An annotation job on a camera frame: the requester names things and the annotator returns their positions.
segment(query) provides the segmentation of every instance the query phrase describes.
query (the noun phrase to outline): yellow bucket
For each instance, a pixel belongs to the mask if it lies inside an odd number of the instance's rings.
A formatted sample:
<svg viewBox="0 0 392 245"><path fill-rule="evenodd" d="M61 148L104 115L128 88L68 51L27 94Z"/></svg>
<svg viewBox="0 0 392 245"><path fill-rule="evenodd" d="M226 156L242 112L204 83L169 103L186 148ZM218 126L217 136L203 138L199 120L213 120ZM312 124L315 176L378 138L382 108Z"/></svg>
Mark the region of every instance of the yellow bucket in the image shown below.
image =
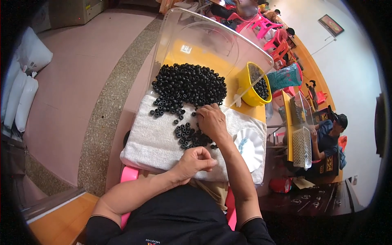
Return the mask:
<svg viewBox="0 0 392 245"><path fill-rule="evenodd" d="M247 88L249 88L251 86L251 82L250 82L250 75L249 75L249 64L255 65L259 68L260 73L263 74L263 70L256 65L253 62L248 62L247 65L237 74L238 77L238 83L239 83L239 89L237 91L237 94L242 94L243 91L245 91ZM270 103L272 100L272 94L271 94L271 88L269 85L269 81L266 75L264 75L264 80L265 83L267 85L267 89L268 89L268 98L267 100L263 100L254 90L254 88L252 87L251 89L248 90L248 92L246 92L244 94L244 96L242 96L242 99L245 101L245 103L247 103L250 106L259 106L259 105L265 105L267 103Z"/></svg>

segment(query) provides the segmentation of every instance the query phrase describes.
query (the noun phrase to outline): picture frame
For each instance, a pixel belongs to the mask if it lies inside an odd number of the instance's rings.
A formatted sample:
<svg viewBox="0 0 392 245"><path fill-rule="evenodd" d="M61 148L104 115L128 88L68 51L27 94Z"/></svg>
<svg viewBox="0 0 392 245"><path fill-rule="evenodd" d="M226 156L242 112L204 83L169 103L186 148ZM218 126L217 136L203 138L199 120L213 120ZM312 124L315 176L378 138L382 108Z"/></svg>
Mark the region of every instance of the picture frame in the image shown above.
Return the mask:
<svg viewBox="0 0 392 245"><path fill-rule="evenodd" d="M321 23L331 34L336 37L342 32L344 32L343 27L341 27L334 19L332 19L329 15L324 15L321 17L318 22Z"/></svg>

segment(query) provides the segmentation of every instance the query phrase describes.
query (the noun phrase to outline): metal mesh basket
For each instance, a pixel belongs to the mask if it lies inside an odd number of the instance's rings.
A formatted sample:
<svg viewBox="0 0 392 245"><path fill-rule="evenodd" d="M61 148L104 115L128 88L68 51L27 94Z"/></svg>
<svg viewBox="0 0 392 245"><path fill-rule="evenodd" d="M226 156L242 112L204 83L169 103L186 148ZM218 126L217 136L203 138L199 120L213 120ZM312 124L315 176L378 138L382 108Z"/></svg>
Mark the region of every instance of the metal mesh basket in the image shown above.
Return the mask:
<svg viewBox="0 0 392 245"><path fill-rule="evenodd" d="M310 131L302 127L293 132L294 167L309 169L312 166Z"/></svg>

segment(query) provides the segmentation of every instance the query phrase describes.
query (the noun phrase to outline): black cap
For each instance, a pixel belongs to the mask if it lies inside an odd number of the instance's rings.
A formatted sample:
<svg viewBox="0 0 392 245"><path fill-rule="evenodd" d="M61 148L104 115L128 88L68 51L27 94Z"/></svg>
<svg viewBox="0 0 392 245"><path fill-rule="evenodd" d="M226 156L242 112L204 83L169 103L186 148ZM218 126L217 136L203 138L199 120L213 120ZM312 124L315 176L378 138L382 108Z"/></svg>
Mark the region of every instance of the black cap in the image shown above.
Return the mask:
<svg viewBox="0 0 392 245"><path fill-rule="evenodd" d="M338 114L336 114L336 113L333 113L333 116L334 116L335 121L336 121L340 126L342 126L342 128L344 128L344 129L347 128L347 116L346 116L346 115L344 115L344 114L338 115Z"/></svg>

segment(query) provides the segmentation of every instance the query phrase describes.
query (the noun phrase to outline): person's left hand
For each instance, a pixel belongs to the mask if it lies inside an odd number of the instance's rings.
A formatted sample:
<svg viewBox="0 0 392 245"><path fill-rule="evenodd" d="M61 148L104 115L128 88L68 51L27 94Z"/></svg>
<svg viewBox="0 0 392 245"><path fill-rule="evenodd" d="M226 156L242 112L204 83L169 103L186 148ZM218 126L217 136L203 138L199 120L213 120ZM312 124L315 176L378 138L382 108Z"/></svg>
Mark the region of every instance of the person's left hand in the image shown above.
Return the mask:
<svg viewBox="0 0 392 245"><path fill-rule="evenodd" d="M169 170L175 181L184 185L199 171L211 172L218 161L211 158L208 150L202 146L189 148L184 152L176 166Z"/></svg>
<svg viewBox="0 0 392 245"><path fill-rule="evenodd" d="M317 140L317 131L316 130L311 131L310 137L312 138L313 141Z"/></svg>

